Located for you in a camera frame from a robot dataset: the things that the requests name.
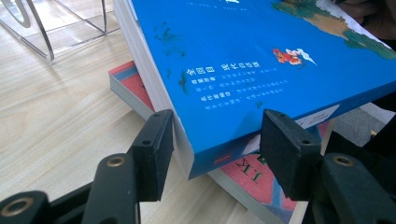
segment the table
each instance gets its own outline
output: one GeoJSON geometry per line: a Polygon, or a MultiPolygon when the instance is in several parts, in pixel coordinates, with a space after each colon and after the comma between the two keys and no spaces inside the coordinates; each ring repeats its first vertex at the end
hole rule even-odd
{"type": "MultiPolygon", "coordinates": [[[[122,32],[48,62],[0,26],[0,200],[43,190],[53,201],[93,180],[99,161],[126,152],[144,121],[109,88],[132,60],[122,32]]],[[[163,199],[142,223],[262,223],[208,176],[171,161],[163,199]]]]}

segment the book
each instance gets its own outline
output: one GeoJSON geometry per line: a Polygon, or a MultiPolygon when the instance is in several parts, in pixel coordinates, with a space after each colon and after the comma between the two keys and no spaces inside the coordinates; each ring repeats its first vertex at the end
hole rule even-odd
{"type": "MultiPolygon", "coordinates": [[[[134,62],[120,65],[109,71],[110,83],[113,83],[110,84],[110,89],[133,110],[143,111],[137,113],[147,120],[153,113],[153,107],[139,77],[134,62]]],[[[310,128],[309,131],[318,139],[326,140],[329,139],[331,127],[329,122],[323,122],[310,128]]],[[[285,197],[274,174],[258,152],[252,152],[228,163],[209,172],[208,175],[246,209],[266,223],[289,223],[292,215],[304,216],[304,207],[296,209],[297,202],[285,197]]]]}
{"type": "Polygon", "coordinates": [[[396,53],[328,0],[116,0],[188,178],[258,149],[262,111],[304,128],[396,90],[396,53]]]}

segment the blue book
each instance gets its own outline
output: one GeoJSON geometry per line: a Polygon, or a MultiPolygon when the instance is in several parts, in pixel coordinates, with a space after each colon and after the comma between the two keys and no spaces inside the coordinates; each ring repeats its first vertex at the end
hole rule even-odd
{"type": "Polygon", "coordinates": [[[265,108],[308,128],[396,90],[396,53],[330,0],[114,4],[189,178],[256,150],[265,108]]]}

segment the wooden table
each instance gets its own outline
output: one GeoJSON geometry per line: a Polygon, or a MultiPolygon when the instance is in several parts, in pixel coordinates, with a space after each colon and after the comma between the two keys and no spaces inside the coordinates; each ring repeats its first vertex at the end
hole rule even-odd
{"type": "MultiPolygon", "coordinates": [[[[109,88],[132,60],[122,32],[52,62],[0,26],[0,201],[26,190],[49,199],[93,180],[98,162],[126,152],[144,121],[109,88]]],[[[143,223],[261,223],[208,176],[187,181],[172,161],[163,199],[143,223]]]]}

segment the book stand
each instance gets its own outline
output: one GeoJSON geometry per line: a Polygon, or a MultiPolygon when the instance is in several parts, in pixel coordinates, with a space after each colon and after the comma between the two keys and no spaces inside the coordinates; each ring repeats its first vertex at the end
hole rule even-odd
{"type": "Polygon", "coordinates": [[[112,0],[1,0],[0,23],[49,61],[120,29],[112,0]]]}

